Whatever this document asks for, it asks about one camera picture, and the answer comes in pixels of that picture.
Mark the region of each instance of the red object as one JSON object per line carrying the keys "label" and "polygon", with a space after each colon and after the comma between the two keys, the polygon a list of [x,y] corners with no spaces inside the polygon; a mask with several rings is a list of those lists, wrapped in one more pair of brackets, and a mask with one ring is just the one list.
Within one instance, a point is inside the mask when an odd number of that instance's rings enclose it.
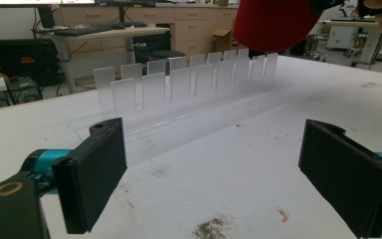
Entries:
{"label": "red object", "polygon": [[241,0],[234,35],[250,49],[281,52],[302,41],[320,16],[310,0]]}

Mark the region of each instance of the transparent slotted holder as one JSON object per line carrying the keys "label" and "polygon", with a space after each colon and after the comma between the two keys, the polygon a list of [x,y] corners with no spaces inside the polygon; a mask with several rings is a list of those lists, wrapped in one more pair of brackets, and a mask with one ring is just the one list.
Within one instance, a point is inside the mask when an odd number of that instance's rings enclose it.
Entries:
{"label": "transparent slotted holder", "polygon": [[248,58],[248,49],[170,59],[95,70],[95,81],[104,119],[123,118],[124,133],[196,116],[243,98],[267,91],[275,78],[278,54]]}

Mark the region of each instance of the desk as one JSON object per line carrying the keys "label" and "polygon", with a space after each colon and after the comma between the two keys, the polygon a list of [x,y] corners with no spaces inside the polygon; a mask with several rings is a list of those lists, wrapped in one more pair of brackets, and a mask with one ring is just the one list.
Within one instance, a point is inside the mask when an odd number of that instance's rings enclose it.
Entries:
{"label": "desk", "polygon": [[377,54],[382,46],[382,32],[378,28],[378,24],[372,21],[322,21],[326,26],[342,26],[342,27],[359,27],[363,28],[364,32],[368,32],[365,47],[362,50],[359,58],[360,68],[368,68],[374,64]]}
{"label": "desk", "polygon": [[[0,180],[101,119],[96,91],[0,110]],[[51,236],[199,238],[213,224],[224,238],[355,238],[297,167],[306,119],[382,151],[382,74],[279,56],[269,91],[127,135],[129,169],[92,233],[67,235],[58,196],[44,196]]]}
{"label": "desk", "polygon": [[[126,28],[123,30],[112,30],[107,32],[99,32],[93,34],[82,35],[78,37],[61,37],[55,36],[55,44],[57,46],[61,67],[65,73],[70,93],[75,93],[78,88],[76,86],[77,78],[92,76],[93,70],[105,67],[120,67],[124,64],[135,63],[135,57],[132,47],[132,37],[160,34],[169,31],[168,28],[145,27],[145,28]],[[126,52],[119,54],[108,54],[93,58],[71,60],[68,50],[68,42],[88,42],[107,39],[123,39]]]}

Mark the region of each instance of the floor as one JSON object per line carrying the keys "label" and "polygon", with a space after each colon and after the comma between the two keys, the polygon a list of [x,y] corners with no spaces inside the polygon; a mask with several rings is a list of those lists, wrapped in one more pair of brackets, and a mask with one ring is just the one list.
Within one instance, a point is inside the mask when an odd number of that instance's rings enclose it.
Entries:
{"label": "floor", "polygon": [[[359,56],[355,54],[346,54],[344,50],[330,50],[325,48],[325,43],[319,43],[317,47],[318,52],[323,52],[325,54],[325,63],[327,64],[335,64],[346,67],[351,67],[351,65],[357,61]],[[297,57],[304,58],[302,56],[294,56],[291,53],[287,53],[289,57]],[[48,86],[44,87],[42,91],[43,99],[55,98],[68,95],[70,92],[68,90],[67,84],[64,83],[64,79],[62,79],[62,83],[59,86]],[[5,106],[6,104],[0,103],[0,107]]]}

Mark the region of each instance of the white wall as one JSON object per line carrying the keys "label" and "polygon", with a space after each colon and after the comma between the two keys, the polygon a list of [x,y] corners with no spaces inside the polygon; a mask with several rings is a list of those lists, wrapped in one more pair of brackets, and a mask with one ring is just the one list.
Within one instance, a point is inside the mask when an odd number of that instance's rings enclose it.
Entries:
{"label": "white wall", "polygon": [[0,40],[32,39],[34,13],[34,8],[0,8]]}

